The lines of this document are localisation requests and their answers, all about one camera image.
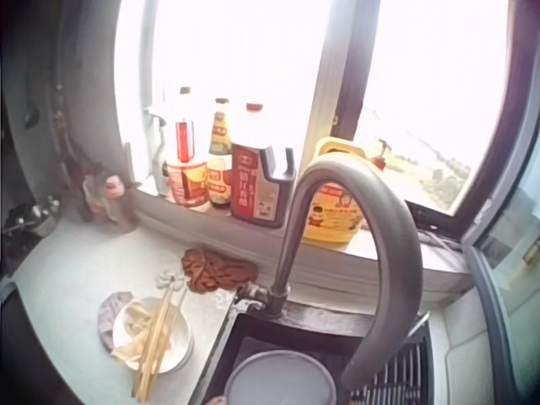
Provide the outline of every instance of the chopsticks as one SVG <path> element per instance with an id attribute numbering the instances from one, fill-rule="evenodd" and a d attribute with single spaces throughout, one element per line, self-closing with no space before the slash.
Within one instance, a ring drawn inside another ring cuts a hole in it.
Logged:
<path id="1" fill-rule="evenodd" d="M 186 295 L 186 288 L 184 287 L 181 291 L 178 305 L 171 304 L 172 295 L 172 284 L 169 284 L 161 299 L 159 309 L 156 311 L 152 320 L 148 337 L 144 343 L 143 355 L 139 360 L 138 371 L 135 375 L 132 388 L 132 397 L 136 398 L 139 402 L 145 402 L 150 399 L 159 374 L 161 362 L 170 341 L 176 315 L 180 311 L 181 303 Z"/>

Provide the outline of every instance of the white bowl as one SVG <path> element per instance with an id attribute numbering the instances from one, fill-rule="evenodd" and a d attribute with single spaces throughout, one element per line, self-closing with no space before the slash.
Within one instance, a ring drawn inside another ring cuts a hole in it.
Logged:
<path id="1" fill-rule="evenodd" d="M 115 319 L 115 324 L 112 328 L 112 342 L 115 348 L 124 346 L 132 341 L 132 338 L 127 333 L 126 324 L 126 308 L 133 302 L 142 302 L 144 307 L 149 311 L 156 312 L 159 309 L 160 298 L 148 297 L 142 300 L 131 300 L 118 313 Z M 165 351 L 165 356 L 159 367 L 159 373 L 180 369 L 192 355 L 193 335 L 192 329 L 186 321 L 186 318 L 180 312 L 175 319 L 172 333 L 170 335 L 170 348 Z M 127 367 L 132 370 L 138 370 L 137 361 L 126 362 Z"/>

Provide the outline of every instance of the cartoon character on label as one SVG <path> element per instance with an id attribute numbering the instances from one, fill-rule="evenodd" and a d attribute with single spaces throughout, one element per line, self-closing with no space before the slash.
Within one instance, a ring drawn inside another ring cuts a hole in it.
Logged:
<path id="1" fill-rule="evenodd" d="M 312 213 L 309 216 L 309 225 L 316 226 L 317 228 L 321 228 L 322 224 L 322 207 L 319 205 L 316 205 L 313 207 Z"/>
<path id="2" fill-rule="evenodd" d="M 347 192 L 343 192 L 339 197 L 339 202 L 336 204 L 336 208 L 349 208 L 353 198 Z"/>

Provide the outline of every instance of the faucet spout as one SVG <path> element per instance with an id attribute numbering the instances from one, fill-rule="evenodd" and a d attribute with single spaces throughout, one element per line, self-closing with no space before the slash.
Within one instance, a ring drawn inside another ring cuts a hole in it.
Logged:
<path id="1" fill-rule="evenodd" d="M 341 378 L 342 385 L 352 391 L 366 384 L 402 346 L 419 310 L 423 265 L 416 227 L 405 202 L 362 159 L 324 154 L 307 166 L 294 191 L 276 278 L 264 292 L 267 315 L 281 314 L 311 200 L 329 182 L 346 189 L 359 205 L 379 259 L 375 319 Z"/>

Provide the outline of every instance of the bottle cap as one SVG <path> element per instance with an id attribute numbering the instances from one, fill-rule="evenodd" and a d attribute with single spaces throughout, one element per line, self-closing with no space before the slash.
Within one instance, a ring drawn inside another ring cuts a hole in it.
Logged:
<path id="1" fill-rule="evenodd" d="M 246 109 L 248 111 L 260 111 L 262 110 L 262 104 L 255 104 L 255 103 L 247 103 Z"/>

